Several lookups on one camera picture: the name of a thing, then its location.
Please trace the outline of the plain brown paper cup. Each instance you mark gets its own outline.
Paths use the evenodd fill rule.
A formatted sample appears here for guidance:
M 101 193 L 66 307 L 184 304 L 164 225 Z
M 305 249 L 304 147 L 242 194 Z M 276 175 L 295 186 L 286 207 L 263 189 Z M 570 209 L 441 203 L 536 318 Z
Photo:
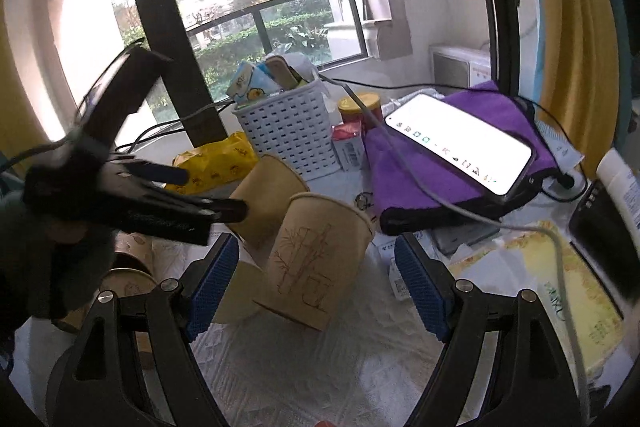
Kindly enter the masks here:
M 278 233 L 290 199 L 308 191 L 304 179 L 285 161 L 266 154 L 231 194 L 246 202 L 247 214 L 229 228 L 250 248 L 258 249 Z

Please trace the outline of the white tube bottle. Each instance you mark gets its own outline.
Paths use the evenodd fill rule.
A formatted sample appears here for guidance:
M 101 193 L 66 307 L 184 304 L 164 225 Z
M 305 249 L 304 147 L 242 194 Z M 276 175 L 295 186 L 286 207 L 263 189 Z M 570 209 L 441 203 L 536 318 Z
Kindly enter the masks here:
M 639 182 L 615 148 L 608 150 L 600 160 L 597 177 L 614 202 L 629 232 L 638 235 Z

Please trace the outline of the yellow green tissue pack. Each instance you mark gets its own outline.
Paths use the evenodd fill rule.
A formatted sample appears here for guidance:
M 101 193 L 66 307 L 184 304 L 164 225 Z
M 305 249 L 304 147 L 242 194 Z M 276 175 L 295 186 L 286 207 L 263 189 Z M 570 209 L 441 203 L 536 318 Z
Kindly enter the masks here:
M 623 340 L 623 317 L 587 262 L 566 239 L 561 239 L 561 244 L 570 314 L 587 378 L 594 381 Z M 485 293 L 515 296 L 525 288 L 535 291 L 567 358 L 573 356 L 558 287 L 555 248 L 547 235 L 512 232 L 484 247 L 462 246 L 451 258 L 449 271 L 457 279 L 471 281 Z

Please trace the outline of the yellow wipes pack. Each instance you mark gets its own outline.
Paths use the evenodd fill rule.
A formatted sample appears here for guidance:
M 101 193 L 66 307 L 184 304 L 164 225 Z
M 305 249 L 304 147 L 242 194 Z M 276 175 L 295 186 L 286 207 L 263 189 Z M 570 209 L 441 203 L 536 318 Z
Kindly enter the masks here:
M 164 189 L 182 195 L 212 191 L 243 180 L 258 160 L 245 133 L 237 131 L 227 139 L 207 143 L 176 156 L 172 165 L 186 170 L 189 181 L 184 185 L 166 183 Z

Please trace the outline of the white inside paper cup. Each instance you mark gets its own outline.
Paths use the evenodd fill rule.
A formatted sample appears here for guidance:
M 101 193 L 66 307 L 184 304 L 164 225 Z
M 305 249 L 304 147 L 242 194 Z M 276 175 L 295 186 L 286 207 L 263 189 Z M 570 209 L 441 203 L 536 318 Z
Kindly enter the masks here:
M 264 274 L 251 257 L 241 257 L 213 318 L 215 324 L 241 322 L 255 314 L 255 298 L 262 291 Z

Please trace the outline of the small red white box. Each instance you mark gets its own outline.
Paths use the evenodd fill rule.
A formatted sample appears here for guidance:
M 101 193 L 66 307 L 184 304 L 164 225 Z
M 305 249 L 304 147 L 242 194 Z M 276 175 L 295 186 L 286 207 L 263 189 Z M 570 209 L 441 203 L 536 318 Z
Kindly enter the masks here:
M 366 163 L 366 148 L 360 121 L 338 124 L 332 128 L 332 145 L 345 171 L 361 170 Z

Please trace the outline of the yellow curtain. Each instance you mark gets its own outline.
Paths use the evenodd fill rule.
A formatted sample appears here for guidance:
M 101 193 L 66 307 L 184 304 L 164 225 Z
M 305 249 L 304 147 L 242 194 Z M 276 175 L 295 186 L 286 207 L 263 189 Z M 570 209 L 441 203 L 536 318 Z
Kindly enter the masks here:
M 541 104 L 596 175 L 614 143 L 620 61 L 611 0 L 542 0 L 544 81 Z

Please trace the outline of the brown paper cup lying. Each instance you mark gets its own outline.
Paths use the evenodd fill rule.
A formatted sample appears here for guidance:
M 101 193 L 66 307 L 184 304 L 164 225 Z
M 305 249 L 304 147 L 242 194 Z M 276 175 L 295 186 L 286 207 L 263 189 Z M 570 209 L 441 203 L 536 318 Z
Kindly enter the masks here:
M 77 335 L 100 291 L 113 291 L 117 297 L 147 294 L 156 286 L 153 268 L 152 239 L 139 233 L 118 233 L 114 263 L 99 288 L 80 308 L 68 312 L 62 319 L 53 320 L 52 324 L 63 332 Z

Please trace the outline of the yellow lid jar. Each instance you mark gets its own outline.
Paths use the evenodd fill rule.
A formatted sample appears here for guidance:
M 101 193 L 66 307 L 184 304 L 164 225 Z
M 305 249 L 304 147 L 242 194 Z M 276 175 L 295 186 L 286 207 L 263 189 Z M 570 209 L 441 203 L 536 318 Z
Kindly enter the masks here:
M 383 121 L 383 112 L 380 96 L 372 92 L 359 92 L 357 94 L 360 103 L 369 109 L 369 112 L 377 121 Z M 338 113 L 342 117 L 344 124 L 360 122 L 364 130 L 368 131 L 374 127 L 371 119 L 363 112 L 362 108 L 350 96 L 341 98 L 337 103 Z

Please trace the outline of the black window frame post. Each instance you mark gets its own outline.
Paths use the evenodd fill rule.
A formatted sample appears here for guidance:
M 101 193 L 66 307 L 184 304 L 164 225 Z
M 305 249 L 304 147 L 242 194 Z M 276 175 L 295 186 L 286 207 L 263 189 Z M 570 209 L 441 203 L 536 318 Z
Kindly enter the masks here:
M 163 83 L 194 146 L 227 138 L 176 0 L 134 0 L 151 49 L 171 59 Z

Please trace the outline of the black balcony railing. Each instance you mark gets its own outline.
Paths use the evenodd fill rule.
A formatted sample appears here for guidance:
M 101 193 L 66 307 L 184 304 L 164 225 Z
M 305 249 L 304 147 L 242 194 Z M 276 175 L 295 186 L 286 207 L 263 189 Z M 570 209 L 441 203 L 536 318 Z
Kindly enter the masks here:
M 368 56 L 368 0 L 268 0 L 186 30 L 205 72 L 273 52 L 299 52 L 327 68 Z

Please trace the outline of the smartphone with lit screen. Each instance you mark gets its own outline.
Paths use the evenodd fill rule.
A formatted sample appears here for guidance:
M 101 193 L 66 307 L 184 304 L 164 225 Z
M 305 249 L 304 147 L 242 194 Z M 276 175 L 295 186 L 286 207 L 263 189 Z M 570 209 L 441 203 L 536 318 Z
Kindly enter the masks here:
M 386 116 L 385 124 L 497 197 L 510 195 L 535 159 L 525 142 L 423 93 Z

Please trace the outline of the white air conditioner unit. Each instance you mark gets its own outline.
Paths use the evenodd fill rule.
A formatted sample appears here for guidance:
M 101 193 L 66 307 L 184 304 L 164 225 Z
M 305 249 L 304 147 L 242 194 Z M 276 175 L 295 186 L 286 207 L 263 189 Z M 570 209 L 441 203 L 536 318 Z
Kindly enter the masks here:
M 487 51 L 463 46 L 430 46 L 434 83 L 445 87 L 472 88 L 491 80 Z

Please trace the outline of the white plastic basket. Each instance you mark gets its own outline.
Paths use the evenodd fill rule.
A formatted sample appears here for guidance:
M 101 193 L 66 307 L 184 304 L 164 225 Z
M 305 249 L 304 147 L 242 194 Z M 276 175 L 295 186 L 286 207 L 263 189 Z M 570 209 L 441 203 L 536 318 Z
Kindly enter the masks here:
M 235 106 L 233 115 L 259 156 L 278 156 L 305 181 L 341 169 L 320 80 Z

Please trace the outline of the bamboo print paper cup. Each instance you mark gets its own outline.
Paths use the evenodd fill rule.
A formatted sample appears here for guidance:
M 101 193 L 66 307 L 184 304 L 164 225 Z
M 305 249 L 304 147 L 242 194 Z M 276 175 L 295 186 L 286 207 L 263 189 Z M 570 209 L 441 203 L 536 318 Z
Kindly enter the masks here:
M 371 220 L 356 207 L 314 193 L 292 196 L 254 303 L 324 331 L 373 237 Z

